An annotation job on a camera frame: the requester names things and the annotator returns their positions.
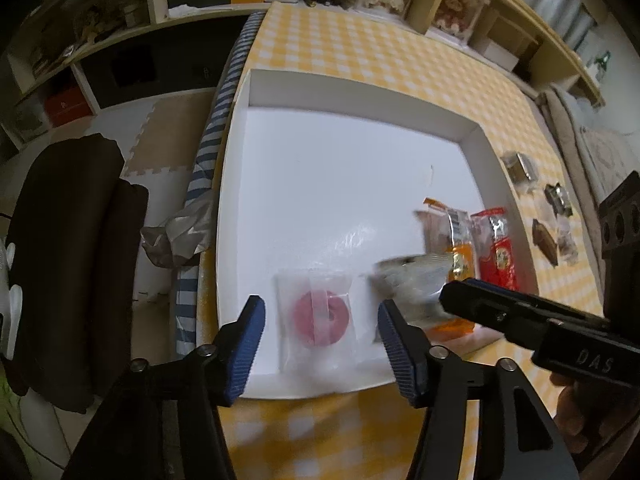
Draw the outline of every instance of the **red box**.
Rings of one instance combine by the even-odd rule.
[[[44,110],[54,127],[93,115],[79,86],[72,86],[44,101]]]

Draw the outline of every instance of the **cable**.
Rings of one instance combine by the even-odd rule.
[[[24,441],[24,443],[29,446],[31,448],[31,450],[33,452],[35,452],[37,455],[43,457],[44,460],[47,460],[48,462],[52,463],[54,466],[56,466],[58,469],[61,469],[62,471],[65,470],[64,467],[62,467],[59,463],[54,462],[52,459],[50,459],[48,456],[42,454],[41,452],[39,452],[37,449],[35,449],[30,443],[29,441],[24,437],[24,435],[20,432],[20,430],[18,429],[18,426],[16,426],[16,423],[14,422],[14,418],[11,416],[11,413],[9,413],[9,410],[6,410],[6,414],[9,415],[9,420],[11,421],[11,423],[14,425],[15,431],[17,431],[17,433],[20,435],[20,438]]]
[[[626,430],[631,428],[638,421],[639,418],[640,418],[640,410],[638,410],[636,412],[636,414],[631,418],[631,420],[628,421],[628,423],[626,423],[624,426],[622,426],[622,428],[617,430],[616,433],[609,440],[607,440],[606,443],[604,443],[603,446],[599,450],[597,450],[596,453],[593,454],[593,456],[591,457],[591,459],[589,460],[587,465],[584,467],[584,469],[587,469],[589,464],[593,463],[593,461],[596,460],[597,457],[599,457],[603,452],[605,452],[607,449],[609,449],[609,447],[611,447],[613,445],[613,443],[617,439],[619,439],[620,436],[622,436],[623,433],[625,433]]]

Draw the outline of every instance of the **pink round candy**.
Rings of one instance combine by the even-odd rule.
[[[329,319],[325,333],[314,327],[312,300],[315,304],[328,303]],[[293,307],[293,325],[307,346],[329,346],[340,341],[349,325],[349,309],[344,301],[329,290],[311,290]]]

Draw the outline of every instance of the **yellow checkered tablecloth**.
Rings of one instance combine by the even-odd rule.
[[[374,84],[448,108],[479,123],[494,151],[532,156],[542,182],[563,182],[562,165],[540,132],[518,88],[492,68],[442,43],[362,15],[273,4],[246,62],[251,68],[293,70]],[[220,184],[216,168],[214,186]],[[519,201],[526,226],[535,218],[532,199]],[[531,244],[540,294],[590,312],[600,312],[596,284],[574,217],[580,259],[551,267]],[[214,251],[201,259],[198,344],[215,332]],[[510,356],[552,412],[558,390],[535,368],[530,352],[504,340],[476,352],[473,360],[494,364]],[[242,480],[401,479],[406,476],[422,425],[422,410],[409,407],[394,384],[346,395],[296,401],[240,399],[221,418],[231,458]],[[467,427],[478,424],[470,403]],[[472,478],[475,437],[467,436],[460,478]]]

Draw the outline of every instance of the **blue and white striped cloth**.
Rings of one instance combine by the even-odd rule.
[[[240,83],[254,39],[264,19],[265,12],[254,12],[249,16],[240,32],[231,54],[229,55],[226,75],[223,74],[218,85],[215,101],[211,106],[209,121],[202,134],[200,147],[191,173],[191,181],[187,188],[184,205],[211,189],[213,171],[216,167],[220,142],[229,118],[231,105]],[[175,351],[178,357],[184,357],[196,345],[196,306],[198,303],[199,266],[183,267],[178,271],[175,286]]]

